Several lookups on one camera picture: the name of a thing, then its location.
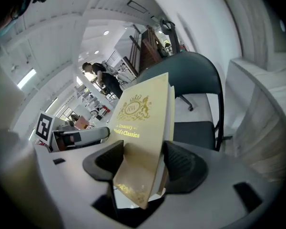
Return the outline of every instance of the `white ceiling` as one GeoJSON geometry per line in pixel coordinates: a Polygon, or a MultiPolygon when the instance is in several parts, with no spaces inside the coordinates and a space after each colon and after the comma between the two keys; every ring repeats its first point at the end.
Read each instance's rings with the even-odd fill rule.
{"type": "Polygon", "coordinates": [[[133,0],[145,7],[146,13],[130,8],[128,1],[47,0],[29,6],[13,28],[0,38],[0,65],[16,84],[31,68],[36,71],[22,88],[26,98],[14,126],[22,121],[24,110],[28,115],[34,109],[27,118],[30,122],[36,117],[37,109],[43,110],[61,94],[62,87],[75,85],[72,69],[82,63],[78,62],[79,55],[89,61],[106,60],[125,25],[153,25],[150,17],[163,13],[154,0],[133,0]]]}

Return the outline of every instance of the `gold emblem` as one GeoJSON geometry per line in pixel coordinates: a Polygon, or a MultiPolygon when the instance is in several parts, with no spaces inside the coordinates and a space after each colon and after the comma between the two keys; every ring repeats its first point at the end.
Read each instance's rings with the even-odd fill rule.
{"type": "Polygon", "coordinates": [[[141,95],[135,95],[129,101],[125,102],[120,110],[118,120],[145,120],[149,118],[151,102],[148,102],[148,96],[141,101],[141,95]]]}

